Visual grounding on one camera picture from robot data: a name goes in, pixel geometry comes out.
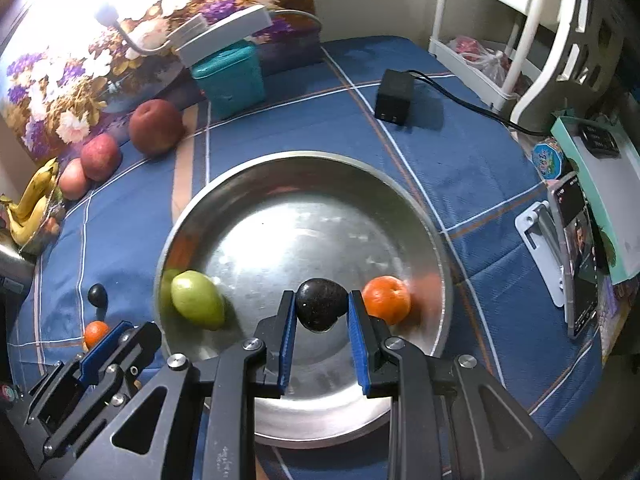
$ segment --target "blue blanket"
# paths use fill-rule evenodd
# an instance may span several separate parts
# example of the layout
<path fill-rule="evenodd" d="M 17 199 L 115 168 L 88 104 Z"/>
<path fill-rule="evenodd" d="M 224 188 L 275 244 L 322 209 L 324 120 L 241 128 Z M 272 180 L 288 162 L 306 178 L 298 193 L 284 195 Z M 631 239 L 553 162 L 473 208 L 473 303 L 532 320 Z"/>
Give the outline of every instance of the blue blanket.
<path fill-rule="evenodd" d="M 327 43 L 324 61 L 266 78 L 268 101 L 226 121 L 207 102 L 184 111 L 190 133 L 169 155 L 144 159 L 130 143 L 116 175 L 73 206 L 57 243 L 38 260 L 19 312 L 8 312 L 14 379 L 32 385 L 81 348 L 96 311 L 94 283 L 109 291 L 106 322 L 152 319 L 154 272 L 172 223 L 207 182 L 274 152 L 320 150 L 385 171 L 413 195 L 442 232 L 454 279 L 445 355 L 473 354 L 536 422 L 555 436 L 601 373 L 594 326 L 566 336 L 563 312 L 516 229 L 515 217 L 546 189 L 508 131 L 417 84 L 410 126 L 372 116 L 386 68 L 417 69 L 475 104 L 475 94 L 430 54 L 400 38 Z M 158 355 L 154 366 L 163 364 Z M 146 376 L 153 370 L 145 371 Z M 386 428 L 323 450 L 257 446 L 271 480 L 386 478 Z"/>

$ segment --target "orange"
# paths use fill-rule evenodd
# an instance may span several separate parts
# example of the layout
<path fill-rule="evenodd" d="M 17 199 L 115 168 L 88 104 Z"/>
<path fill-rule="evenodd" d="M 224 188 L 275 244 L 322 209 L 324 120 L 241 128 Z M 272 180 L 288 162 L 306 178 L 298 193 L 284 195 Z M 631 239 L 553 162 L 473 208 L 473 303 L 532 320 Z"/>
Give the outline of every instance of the orange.
<path fill-rule="evenodd" d="M 381 317 L 388 325 L 400 323 L 411 310 L 406 285 L 393 276 L 380 276 L 362 289 L 362 299 L 370 316 Z"/>
<path fill-rule="evenodd" d="M 98 341 L 102 339 L 109 332 L 108 325 L 103 321 L 92 321 L 84 329 L 84 342 L 87 348 L 90 350 L 98 344 Z"/>

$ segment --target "white phone holder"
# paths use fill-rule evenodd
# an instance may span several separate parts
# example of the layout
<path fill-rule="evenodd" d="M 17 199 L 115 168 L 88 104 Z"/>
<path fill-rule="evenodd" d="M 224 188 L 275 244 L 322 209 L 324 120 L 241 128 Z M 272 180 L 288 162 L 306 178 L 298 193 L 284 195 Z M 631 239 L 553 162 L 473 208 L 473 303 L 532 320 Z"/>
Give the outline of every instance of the white phone holder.
<path fill-rule="evenodd" d="M 515 221 L 516 229 L 545 280 L 556 307 L 564 307 L 563 268 L 549 202 L 535 202 Z"/>

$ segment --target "yellow banana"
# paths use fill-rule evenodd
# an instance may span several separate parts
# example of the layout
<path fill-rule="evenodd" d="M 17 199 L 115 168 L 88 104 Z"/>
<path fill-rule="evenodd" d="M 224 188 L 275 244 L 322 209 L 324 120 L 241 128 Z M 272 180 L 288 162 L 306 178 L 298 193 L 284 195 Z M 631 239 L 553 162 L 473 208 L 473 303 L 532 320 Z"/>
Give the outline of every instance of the yellow banana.
<path fill-rule="evenodd" d="M 9 228 L 11 231 L 11 238 L 20 245 L 23 246 L 29 241 L 29 238 L 38 230 L 42 219 L 47 210 L 47 197 L 41 197 L 37 202 L 31 216 L 29 216 L 23 224 L 20 224 L 11 211 L 11 208 L 7 207 L 6 211 L 9 216 Z"/>
<path fill-rule="evenodd" d="M 19 224 L 24 224 L 31 215 L 36 202 L 50 191 L 50 181 L 58 174 L 58 161 L 52 158 L 31 177 L 27 189 L 22 194 L 19 204 L 10 203 L 8 208 Z"/>
<path fill-rule="evenodd" d="M 44 190 L 44 195 L 45 196 L 51 195 L 53 190 L 56 189 L 57 185 L 58 185 L 58 179 L 56 178 L 55 175 L 52 175 L 51 178 L 49 179 L 49 182 L 47 183 L 47 187 Z"/>

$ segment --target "plastic bag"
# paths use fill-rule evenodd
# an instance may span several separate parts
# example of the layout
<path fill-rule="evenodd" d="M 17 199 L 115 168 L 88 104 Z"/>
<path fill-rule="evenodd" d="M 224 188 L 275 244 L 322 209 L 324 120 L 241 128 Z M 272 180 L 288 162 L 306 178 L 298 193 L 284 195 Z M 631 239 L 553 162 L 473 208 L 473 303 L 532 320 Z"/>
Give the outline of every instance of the plastic bag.
<path fill-rule="evenodd" d="M 508 70 L 508 58 L 504 52 L 485 48 L 478 40 L 468 36 L 458 36 L 449 41 L 448 47 L 460 54 L 469 66 L 477 68 L 497 86 L 502 86 Z"/>

